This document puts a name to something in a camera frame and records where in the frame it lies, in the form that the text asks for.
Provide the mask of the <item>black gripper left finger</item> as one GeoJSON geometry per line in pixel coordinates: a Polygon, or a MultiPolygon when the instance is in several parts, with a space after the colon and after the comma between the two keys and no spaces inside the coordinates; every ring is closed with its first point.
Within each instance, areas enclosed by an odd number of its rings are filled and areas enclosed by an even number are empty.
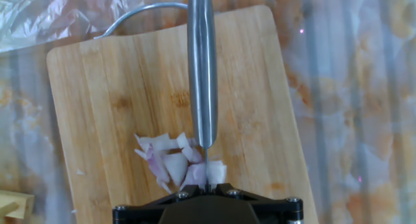
{"type": "Polygon", "coordinates": [[[182,190],[145,205],[118,205],[112,209],[113,224],[158,223],[164,211],[173,204],[206,195],[198,185],[186,185],[182,190]]]}

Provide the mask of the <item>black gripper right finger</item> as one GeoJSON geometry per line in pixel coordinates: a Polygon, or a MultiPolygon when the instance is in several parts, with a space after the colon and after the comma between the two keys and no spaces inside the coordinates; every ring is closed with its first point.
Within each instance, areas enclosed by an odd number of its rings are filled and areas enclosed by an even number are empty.
{"type": "Polygon", "coordinates": [[[271,199],[233,187],[230,183],[210,185],[208,194],[216,201],[209,214],[226,223],[303,223],[304,205],[298,197],[271,199]]]}

